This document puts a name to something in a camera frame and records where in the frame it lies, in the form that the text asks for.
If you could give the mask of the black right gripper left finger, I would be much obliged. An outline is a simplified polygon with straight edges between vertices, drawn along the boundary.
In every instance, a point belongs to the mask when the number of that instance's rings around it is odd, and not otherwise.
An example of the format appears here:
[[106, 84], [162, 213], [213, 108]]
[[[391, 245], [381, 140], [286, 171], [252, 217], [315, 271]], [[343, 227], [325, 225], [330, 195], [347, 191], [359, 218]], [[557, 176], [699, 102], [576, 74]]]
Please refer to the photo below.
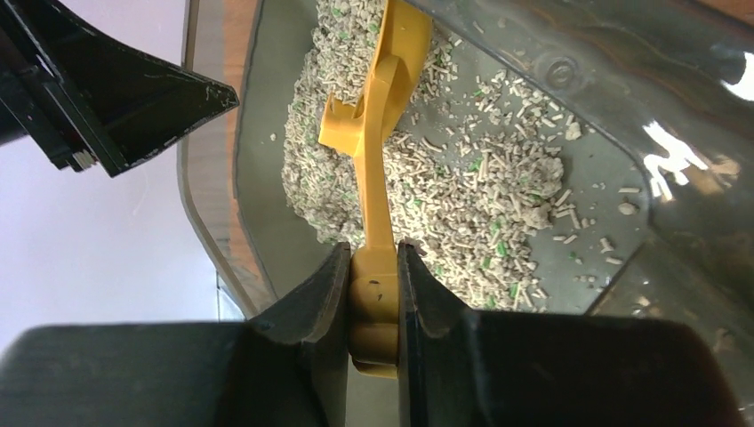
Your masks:
[[4, 426], [342, 426], [350, 249], [236, 322], [44, 326], [1, 358]]

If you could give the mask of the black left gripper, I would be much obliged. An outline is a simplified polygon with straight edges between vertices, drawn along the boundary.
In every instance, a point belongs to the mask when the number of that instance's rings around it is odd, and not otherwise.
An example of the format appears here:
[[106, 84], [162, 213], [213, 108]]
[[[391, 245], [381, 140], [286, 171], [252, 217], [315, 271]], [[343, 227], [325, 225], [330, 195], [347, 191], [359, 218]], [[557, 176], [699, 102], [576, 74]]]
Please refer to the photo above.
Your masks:
[[59, 169], [115, 177], [234, 109], [236, 90], [100, 31], [59, 1], [1, 3], [1, 105]]

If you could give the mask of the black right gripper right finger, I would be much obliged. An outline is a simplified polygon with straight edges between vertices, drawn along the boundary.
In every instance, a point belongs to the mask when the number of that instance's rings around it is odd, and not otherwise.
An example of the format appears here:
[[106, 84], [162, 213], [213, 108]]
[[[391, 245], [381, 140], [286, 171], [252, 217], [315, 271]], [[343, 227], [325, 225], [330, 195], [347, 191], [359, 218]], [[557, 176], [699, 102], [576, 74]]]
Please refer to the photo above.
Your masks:
[[397, 250], [404, 426], [742, 426], [701, 338], [656, 319], [475, 310]]

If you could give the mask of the yellow litter scoop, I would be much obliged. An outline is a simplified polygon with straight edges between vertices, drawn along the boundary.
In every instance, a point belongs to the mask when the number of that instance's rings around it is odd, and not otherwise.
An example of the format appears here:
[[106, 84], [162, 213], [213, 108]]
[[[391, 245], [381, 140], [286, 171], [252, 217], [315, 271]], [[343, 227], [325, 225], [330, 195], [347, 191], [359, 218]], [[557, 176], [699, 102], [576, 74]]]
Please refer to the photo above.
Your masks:
[[406, 1], [386, 2], [360, 98], [348, 105], [330, 95], [321, 121], [319, 143], [350, 156], [357, 178], [365, 243], [350, 261], [347, 338], [363, 375], [397, 377], [397, 249], [382, 148], [421, 80], [432, 28], [430, 16]]

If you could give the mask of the grey transparent litter box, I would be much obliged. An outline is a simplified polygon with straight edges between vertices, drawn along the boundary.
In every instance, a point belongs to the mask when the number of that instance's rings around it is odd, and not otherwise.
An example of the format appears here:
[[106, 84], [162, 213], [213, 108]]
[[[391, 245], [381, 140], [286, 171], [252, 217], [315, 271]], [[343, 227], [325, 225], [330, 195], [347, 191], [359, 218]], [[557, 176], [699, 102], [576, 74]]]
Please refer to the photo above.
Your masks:
[[[180, 145], [244, 318], [365, 243], [352, 159], [388, 1], [194, 1], [190, 67], [240, 104]], [[383, 144], [395, 244], [467, 305], [690, 326], [753, 416], [753, 27], [700, 1], [410, 1], [421, 80]]]

